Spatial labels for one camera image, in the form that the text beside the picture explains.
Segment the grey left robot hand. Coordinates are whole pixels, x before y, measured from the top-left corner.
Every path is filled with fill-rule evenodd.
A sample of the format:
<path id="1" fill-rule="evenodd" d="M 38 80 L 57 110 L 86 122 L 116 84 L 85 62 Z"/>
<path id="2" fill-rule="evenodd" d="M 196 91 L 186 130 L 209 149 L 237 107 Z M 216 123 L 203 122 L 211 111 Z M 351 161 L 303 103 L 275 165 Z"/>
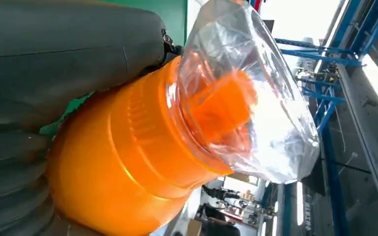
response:
<path id="1" fill-rule="evenodd" d="M 92 0 L 0 0 L 0 132 L 37 130 L 68 103 L 176 57 L 157 14 Z"/>

